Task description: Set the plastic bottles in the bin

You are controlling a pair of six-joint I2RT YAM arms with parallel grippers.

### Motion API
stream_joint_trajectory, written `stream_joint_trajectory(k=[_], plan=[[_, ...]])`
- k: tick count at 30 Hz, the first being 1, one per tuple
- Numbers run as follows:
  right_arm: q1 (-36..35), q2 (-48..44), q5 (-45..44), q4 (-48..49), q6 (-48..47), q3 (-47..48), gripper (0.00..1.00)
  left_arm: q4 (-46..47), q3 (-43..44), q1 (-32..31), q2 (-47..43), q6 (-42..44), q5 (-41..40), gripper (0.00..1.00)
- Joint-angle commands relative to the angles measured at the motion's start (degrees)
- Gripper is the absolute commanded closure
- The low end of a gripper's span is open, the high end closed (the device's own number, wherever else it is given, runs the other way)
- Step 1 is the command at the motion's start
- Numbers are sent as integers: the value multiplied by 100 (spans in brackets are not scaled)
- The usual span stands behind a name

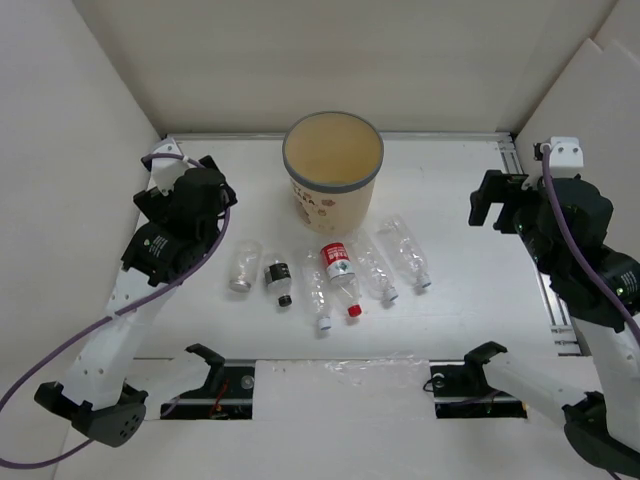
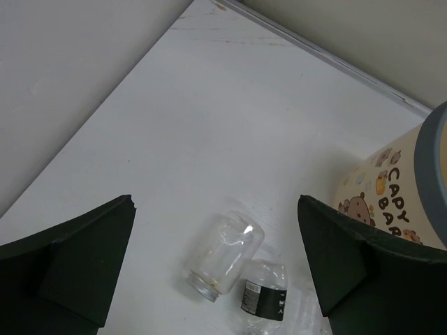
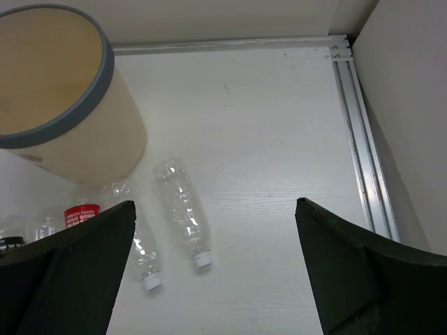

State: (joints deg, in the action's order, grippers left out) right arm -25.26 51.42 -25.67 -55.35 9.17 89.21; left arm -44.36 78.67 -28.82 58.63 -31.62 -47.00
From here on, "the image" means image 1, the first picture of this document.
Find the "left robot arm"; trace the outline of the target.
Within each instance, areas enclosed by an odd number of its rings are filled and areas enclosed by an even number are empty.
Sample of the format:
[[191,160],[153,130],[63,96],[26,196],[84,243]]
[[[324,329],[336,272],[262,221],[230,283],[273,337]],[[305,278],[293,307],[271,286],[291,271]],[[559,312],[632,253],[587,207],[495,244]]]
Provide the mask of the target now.
[[134,204],[146,218],[121,257],[106,319],[64,377],[41,384],[34,400],[88,439],[119,447],[139,429],[147,392],[126,381],[156,316],[220,245],[237,197],[211,156],[188,159],[168,193],[141,191]]

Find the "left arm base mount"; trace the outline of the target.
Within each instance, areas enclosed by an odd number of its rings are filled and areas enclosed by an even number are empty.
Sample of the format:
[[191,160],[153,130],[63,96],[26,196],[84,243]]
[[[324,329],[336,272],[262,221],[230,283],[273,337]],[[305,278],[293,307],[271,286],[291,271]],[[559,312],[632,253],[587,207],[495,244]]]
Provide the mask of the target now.
[[184,388],[160,407],[161,420],[251,420],[255,360],[226,360],[200,344],[185,349],[201,373],[195,386]]

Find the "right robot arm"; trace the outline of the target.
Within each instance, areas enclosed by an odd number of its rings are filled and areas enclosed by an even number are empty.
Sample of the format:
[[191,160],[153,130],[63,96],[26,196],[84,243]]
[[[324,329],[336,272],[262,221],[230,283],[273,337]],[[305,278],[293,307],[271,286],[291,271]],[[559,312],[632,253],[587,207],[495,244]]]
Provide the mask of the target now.
[[524,188],[522,175],[489,170],[470,196],[469,223],[516,234],[589,345],[602,389],[564,385],[487,342],[464,357],[462,381],[473,393],[507,393],[563,428],[576,453],[614,477],[639,475],[639,263],[604,243],[612,203],[580,177]]

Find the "red label bottle red cap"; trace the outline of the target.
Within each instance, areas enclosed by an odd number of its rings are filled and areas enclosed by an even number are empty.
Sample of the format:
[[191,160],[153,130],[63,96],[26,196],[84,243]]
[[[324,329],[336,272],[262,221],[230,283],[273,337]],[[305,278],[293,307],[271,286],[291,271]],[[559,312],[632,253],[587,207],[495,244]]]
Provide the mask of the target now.
[[347,316],[359,317],[362,314],[360,287],[345,245],[328,243],[321,248],[320,255],[329,283]]

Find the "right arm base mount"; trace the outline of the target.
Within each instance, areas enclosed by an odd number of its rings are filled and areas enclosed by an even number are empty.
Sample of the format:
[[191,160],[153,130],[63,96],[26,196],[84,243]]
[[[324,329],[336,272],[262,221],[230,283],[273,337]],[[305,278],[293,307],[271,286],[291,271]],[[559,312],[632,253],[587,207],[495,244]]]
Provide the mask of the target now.
[[496,390],[482,368],[507,349],[493,341],[468,352],[462,360],[438,360],[429,365],[423,391],[431,394],[437,419],[526,419],[524,404]]

